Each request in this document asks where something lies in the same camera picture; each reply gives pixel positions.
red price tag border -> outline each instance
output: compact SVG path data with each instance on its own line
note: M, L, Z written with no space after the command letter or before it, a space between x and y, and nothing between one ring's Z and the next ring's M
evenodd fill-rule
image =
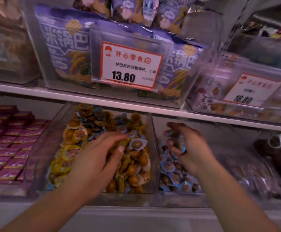
M148 54L153 54L153 55L161 56L160 64L159 64L159 67L158 67L156 76L155 76L155 78L154 78L154 83L153 83L153 85L152 85L152 86L144 86L144 85L138 85L138 84L132 84L132 83L126 83L126 82L118 82L117 80L112 80L112 79L107 79L107 78L106 78L106 79L102 79L102 78L103 78L104 43L109 44L109 45L113 45L113 46L123 47L123 48L126 48L126 49L136 50L136 51L143 52L143 53L148 53ZM123 86L132 87L132 88L135 88L135 85L136 85L136 86L138 86L138 87L142 87L142 89L144 89L144 90L152 90L152 89L154 88L155 84L156 84L156 80L157 80L157 77L158 77L158 74L159 74L159 71L160 71L160 67L161 67L161 64L162 64L162 60L163 60L163 55L162 55L162 54L155 54L155 53L147 52L147 51L144 51L144 50L139 50L139 49L135 49L135 48L132 48L132 47L127 47L127 46L118 45L118 44L110 43L110 42L107 42L107 41L103 41L103 42L102 42L102 46L101 46L100 80L101 80L101 81L109 80L109 81L107 81L107 83L115 84L115 85L123 85Z
M261 76L255 76L255 75L253 75L253 74L245 73L245 72L244 72L244 73L241 74L241 76L238 78L238 80L235 82L235 84L232 86L232 88L229 89L228 93L233 89L233 87L236 85L236 83L240 80L240 78L241 78L243 75L253 76L253 77L255 77L255 78L261 78L261 79L270 80L270 81L273 81L273 82L281 82L281 81L277 81L277 80L267 79L267 78L264 78L264 77L261 77ZM280 87L281 87L281 85L271 94L271 96L272 96ZM249 106L249 107L259 107L259 108L262 108L263 104L264 104L268 99L270 99L270 97L271 97L271 96L268 97L268 99L267 99L266 101L264 101L264 102L262 103L262 105L260 105L260 106L252 106L252 105L249 105L249 104L242 104L242 103L238 103L238 102L234 102L234 101L224 100L226 96L224 96L224 98L223 98L222 101L227 102L227 103L237 104L237 105L240 104L240 105L245 105L245 106Z

forearm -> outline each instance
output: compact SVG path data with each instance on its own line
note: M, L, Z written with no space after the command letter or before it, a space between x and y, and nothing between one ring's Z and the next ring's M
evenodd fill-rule
M213 156L198 166L198 180L225 232L279 231Z
M58 231L83 206L73 189L58 189L42 197L37 203L3 227L0 232Z

fingernail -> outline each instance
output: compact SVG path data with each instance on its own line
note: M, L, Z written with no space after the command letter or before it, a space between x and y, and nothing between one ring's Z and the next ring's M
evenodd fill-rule
M122 152L124 151L123 146L119 146L119 147L118 147L118 151L122 153Z

white shelf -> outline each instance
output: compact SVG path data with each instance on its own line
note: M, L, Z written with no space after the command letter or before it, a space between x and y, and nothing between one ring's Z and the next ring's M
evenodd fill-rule
M153 114L172 116L177 118L196 119L203 121L218 122L231 125L240 125L246 127L253 127L259 129L267 129L274 131L281 131L281 125L268 124L262 122L254 122L249 120L239 120L224 118L218 116L210 116L200 113L189 113L186 109L174 109L162 106L141 104L136 102L121 101L105 97L89 96L84 94L76 94L63 91L48 90L43 87L24 87L9 83L0 82L0 92L21 94L27 96L35 96L47 99L56 99L62 101L71 101L79 103L87 103L92 105L100 105L105 107L112 107L116 109L127 109L140 112L148 112Z

left hand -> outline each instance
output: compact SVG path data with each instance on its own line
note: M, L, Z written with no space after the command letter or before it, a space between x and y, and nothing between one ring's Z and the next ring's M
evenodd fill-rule
M108 150L115 142L126 138L126 134L105 132L91 141L77 156L73 169L59 189L72 194L83 205L96 198L113 178L124 151L118 146L106 162Z

